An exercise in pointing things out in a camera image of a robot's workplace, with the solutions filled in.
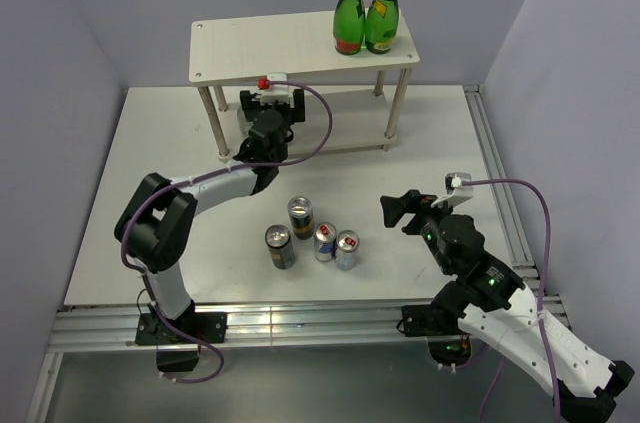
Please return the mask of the blue silver can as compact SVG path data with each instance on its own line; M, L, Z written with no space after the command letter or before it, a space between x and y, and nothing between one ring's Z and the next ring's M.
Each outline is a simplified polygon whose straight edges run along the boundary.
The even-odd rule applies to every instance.
M314 231L314 256L320 262L335 258L337 231L330 222L319 223Z
M344 230L336 240L336 266L341 271L349 271L356 266L360 238L353 230Z

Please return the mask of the black can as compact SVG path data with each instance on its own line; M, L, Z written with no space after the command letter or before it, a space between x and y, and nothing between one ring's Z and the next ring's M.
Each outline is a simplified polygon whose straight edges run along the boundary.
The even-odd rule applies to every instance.
M285 225L271 225L264 236L271 262L281 270L287 270L295 264L296 256L291 233Z
M292 198L287 204L287 213L293 234L300 240L313 236L314 216L311 201L303 196Z

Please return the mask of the black can front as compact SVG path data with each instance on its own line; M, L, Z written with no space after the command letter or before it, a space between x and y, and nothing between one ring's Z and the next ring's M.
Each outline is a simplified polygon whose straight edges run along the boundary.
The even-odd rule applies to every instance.
M287 270L295 264L296 256L291 233L285 225L271 225L264 236L271 262L281 270Z

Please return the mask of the clear Chang bottle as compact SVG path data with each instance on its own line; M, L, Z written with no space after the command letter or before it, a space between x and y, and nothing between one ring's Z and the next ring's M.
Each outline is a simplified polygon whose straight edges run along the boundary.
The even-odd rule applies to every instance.
M238 120L238 126L241 134L241 138L242 139L247 138L249 130L251 129L251 126L252 126L252 122L246 118L244 110L241 106L239 106L237 109L237 120Z

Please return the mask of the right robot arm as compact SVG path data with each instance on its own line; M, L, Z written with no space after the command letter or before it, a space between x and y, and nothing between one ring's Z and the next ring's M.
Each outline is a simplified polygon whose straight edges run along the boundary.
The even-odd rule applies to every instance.
M532 289L484 247L473 218L434 195L410 190L380 199L384 225L420 237L449 282L428 304L402 307L397 326L407 337L469 334L526 372L568 422L606 422L634 371L589 348Z

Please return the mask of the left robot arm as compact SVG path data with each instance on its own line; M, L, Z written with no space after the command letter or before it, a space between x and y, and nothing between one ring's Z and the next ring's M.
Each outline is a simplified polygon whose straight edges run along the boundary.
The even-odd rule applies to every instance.
M150 297L150 315L172 342L194 340L202 320L186 290L180 259L199 214L236 198L264 191L289 161L292 126L305 121L305 89L293 86L290 98L263 104L259 93L242 91L242 109L252 126L228 166L176 181L146 175L114 228L125 267L136 271Z

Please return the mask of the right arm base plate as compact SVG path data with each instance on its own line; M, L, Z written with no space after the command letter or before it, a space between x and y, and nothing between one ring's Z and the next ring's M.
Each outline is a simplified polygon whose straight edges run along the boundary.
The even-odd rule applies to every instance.
M407 338L424 337L428 353L437 365L453 370L471 359L469 335L431 304L402 306L396 330Z

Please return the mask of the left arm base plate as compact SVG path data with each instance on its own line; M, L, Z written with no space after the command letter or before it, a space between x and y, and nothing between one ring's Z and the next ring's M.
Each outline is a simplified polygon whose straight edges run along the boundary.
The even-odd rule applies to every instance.
M182 336L208 344L219 344L225 340L227 314L224 312L195 312L182 317L179 321L170 320L179 333L169 329L160 317L149 311L139 316L134 343L139 347L156 347L156 366L162 372L188 373L196 368L203 349L197 343L195 350L169 349L169 346L194 344L194 341Z

